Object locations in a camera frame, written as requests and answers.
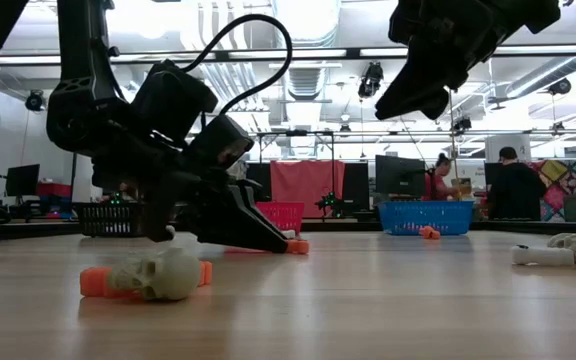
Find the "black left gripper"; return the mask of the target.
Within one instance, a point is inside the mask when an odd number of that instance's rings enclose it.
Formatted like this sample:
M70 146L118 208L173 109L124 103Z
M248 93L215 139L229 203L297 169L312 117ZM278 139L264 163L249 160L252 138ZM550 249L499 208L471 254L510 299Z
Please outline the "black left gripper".
M210 177L225 177L253 145L227 115L213 118L180 149L121 131L93 157L93 183L137 188L144 196L142 234L154 242L169 241L167 226L176 203L194 203ZM192 233L202 243L286 253L287 239L296 239L296 203L261 201L262 187L252 180L237 185L246 192L217 193L198 204Z

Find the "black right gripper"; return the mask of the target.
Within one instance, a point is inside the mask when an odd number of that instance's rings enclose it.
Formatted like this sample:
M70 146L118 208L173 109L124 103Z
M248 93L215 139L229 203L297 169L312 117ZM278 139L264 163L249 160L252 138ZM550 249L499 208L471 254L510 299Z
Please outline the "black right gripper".
M506 0L399 0L389 39L407 47L404 67L375 105L379 120L420 111L437 119L448 92L506 32Z

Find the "red plastic basket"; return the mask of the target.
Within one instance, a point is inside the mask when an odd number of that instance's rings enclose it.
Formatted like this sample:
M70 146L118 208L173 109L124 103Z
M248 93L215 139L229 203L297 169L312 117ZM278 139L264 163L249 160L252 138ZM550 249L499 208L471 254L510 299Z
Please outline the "red plastic basket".
M305 207L302 202L258 202L256 207L280 230L300 233Z

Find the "black partition panel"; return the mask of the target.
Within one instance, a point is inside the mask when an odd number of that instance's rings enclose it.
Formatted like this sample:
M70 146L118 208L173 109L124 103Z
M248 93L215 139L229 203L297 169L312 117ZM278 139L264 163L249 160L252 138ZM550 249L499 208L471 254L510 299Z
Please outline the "black partition panel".
M346 163L343 180L343 201L353 212L369 209L368 164Z
M254 189L256 202L272 200L271 168L269 163L248 163L246 178L259 184Z

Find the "ceiling light strip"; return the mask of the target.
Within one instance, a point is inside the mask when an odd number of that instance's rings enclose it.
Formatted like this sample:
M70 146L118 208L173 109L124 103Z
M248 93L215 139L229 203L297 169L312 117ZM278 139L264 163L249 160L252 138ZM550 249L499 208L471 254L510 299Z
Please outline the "ceiling light strip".
M0 56L0 66L59 65L60 56Z
M231 59L279 59L287 54L285 50L256 50L233 51L229 54ZM347 54L345 49L297 49L293 51L295 58L343 58Z
M499 57L539 56L539 55L576 56L576 44L500 46L495 50L494 55Z
M360 50L362 57L406 57L407 48L365 48Z

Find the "red cloth backdrop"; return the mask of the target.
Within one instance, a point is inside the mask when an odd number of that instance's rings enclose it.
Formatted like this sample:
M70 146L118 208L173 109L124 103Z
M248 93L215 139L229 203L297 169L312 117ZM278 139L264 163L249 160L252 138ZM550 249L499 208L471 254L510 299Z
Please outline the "red cloth backdrop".
M301 202L305 218L320 218L323 214L316 202L334 191L343 196L346 165L341 161L299 161L270 163L272 200Z

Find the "person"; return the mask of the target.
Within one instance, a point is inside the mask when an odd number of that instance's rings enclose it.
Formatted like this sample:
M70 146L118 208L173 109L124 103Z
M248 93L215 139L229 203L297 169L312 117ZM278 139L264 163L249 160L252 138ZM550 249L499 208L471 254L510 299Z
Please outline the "person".
M446 201L460 196L458 187L449 187L444 182L450 171L451 159L440 153L435 165L425 173L425 193L422 196L424 201Z
M488 193L492 220L540 221L540 202L547 188L537 172L519 161L513 147L499 151L502 164Z

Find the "white column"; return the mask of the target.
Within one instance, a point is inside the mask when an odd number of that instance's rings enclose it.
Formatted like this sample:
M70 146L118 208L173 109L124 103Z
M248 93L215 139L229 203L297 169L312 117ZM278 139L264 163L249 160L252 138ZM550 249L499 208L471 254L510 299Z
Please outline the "white column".
M520 161L530 161L531 144L528 134L495 135L486 138L485 156L487 162L497 162L499 151L504 147L512 147Z

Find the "blue plastic basket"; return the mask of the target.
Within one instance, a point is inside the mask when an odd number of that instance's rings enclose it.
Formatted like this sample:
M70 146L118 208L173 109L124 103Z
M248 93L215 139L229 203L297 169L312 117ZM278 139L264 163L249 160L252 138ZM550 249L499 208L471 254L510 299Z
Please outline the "blue plastic basket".
M390 201L378 205L385 233L416 235L430 226L442 235L463 235L469 231L473 201Z

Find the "black plastic basket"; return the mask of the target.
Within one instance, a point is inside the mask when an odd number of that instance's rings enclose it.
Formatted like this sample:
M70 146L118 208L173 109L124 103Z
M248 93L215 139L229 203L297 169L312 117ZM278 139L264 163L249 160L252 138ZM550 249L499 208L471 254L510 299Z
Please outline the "black plastic basket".
M143 206L136 202L75 203L82 233L89 237L140 237Z

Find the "colourful patchwork quilt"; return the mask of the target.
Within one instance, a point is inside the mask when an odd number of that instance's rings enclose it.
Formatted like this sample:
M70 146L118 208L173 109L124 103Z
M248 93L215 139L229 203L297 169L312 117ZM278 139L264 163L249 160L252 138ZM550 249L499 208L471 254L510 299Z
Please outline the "colourful patchwork quilt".
M546 186L541 200L541 220L576 222L576 159L543 160L528 165Z

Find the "red storage box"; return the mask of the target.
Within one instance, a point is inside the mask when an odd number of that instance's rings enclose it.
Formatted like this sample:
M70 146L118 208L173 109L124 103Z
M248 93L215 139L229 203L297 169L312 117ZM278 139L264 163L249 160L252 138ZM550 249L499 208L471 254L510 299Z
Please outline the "red storage box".
M40 197L57 196L70 198L72 196L72 186L59 183L39 183L37 185L37 195Z

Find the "white bone far right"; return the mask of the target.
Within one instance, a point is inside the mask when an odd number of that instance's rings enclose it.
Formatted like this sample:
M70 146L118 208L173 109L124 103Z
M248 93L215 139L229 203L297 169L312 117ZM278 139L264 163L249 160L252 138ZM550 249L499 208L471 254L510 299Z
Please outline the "white bone far right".
M539 248L516 245L510 249L512 263L515 265L537 265L565 267L574 266L574 252L566 248Z

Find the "silver ventilation duct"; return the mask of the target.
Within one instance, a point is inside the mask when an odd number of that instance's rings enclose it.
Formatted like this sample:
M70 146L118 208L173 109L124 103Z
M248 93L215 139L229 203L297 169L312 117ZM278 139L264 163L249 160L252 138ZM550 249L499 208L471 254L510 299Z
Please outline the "silver ventilation duct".
M520 98L576 72L576 57L555 58L513 81L505 88L508 98Z
M294 48L329 48L335 44L341 0L271 0L273 14L288 30ZM298 65L287 72L287 92L297 101L315 100L327 80L321 63Z

